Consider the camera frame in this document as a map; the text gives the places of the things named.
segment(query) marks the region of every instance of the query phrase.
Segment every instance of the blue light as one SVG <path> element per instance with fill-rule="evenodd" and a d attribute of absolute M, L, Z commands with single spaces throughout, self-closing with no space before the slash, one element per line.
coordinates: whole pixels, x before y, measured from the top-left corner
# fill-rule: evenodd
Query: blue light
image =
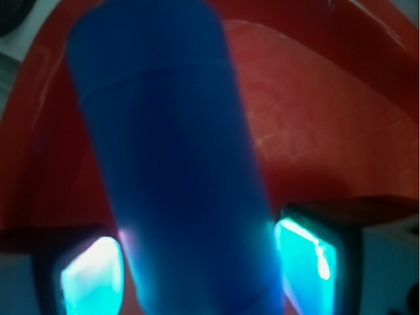
<path fill-rule="evenodd" d="M 337 251 L 291 219 L 274 229 L 282 258 L 283 288 L 299 314 L 334 313 Z"/>
<path fill-rule="evenodd" d="M 61 273 L 67 315 L 116 315 L 121 308 L 124 265 L 121 247 L 102 237 Z"/>

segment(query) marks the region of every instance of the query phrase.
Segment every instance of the blue bottle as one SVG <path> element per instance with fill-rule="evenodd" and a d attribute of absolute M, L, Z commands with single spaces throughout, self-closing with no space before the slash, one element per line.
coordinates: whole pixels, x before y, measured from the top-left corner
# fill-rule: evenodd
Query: blue bottle
<path fill-rule="evenodd" d="M 274 222 L 217 15 L 110 0 L 67 59 L 149 314 L 281 314 Z"/>

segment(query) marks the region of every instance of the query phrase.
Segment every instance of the red container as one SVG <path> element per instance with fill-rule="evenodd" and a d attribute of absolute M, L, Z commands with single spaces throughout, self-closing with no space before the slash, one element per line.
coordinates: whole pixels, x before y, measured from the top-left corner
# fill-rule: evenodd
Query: red container
<path fill-rule="evenodd" d="M 115 230 L 64 47 L 101 1 L 62 0 L 0 124 L 0 228 Z M 208 0 L 225 21 L 276 211 L 289 201 L 419 197 L 419 31 L 388 1 Z M 140 312 L 127 284 L 125 314 Z"/>

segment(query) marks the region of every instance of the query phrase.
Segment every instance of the cyan glowing light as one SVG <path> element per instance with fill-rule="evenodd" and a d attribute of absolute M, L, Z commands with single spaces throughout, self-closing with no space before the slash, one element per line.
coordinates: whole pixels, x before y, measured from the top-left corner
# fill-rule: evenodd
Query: cyan glowing light
<path fill-rule="evenodd" d="M 299 314 L 334 312 L 337 251 L 294 220 L 274 229 L 282 260 L 283 288 Z"/>
<path fill-rule="evenodd" d="M 111 237 L 96 240 L 61 273 L 68 315 L 116 315 L 123 300 L 121 246 Z"/>

